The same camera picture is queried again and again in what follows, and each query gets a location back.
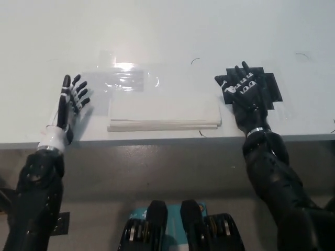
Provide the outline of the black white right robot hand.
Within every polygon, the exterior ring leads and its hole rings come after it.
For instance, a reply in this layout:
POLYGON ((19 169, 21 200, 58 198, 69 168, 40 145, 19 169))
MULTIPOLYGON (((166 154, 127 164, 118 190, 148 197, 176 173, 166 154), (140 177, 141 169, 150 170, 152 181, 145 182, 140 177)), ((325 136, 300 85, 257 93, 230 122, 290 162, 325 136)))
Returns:
POLYGON ((215 80, 220 83, 224 99, 232 104, 238 129, 246 137, 257 131, 270 131, 263 75, 253 72, 246 61, 233 71, 227 76, 216 76, 215 80))

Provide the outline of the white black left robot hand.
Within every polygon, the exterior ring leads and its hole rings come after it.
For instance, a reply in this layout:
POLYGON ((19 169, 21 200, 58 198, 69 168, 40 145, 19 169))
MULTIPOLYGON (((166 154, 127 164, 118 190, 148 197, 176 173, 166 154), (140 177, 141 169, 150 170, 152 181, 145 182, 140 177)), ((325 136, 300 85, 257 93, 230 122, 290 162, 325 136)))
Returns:
POLYGON ((66 75, 55 115, 46 126, 46 134, 38 144, 37 150, 46 149, 62 154, 65 147, 74 139, 74 128, 80 118, 81 110, 90 103, 87 82, 80 82, 81 75, 71 78, 66 75))

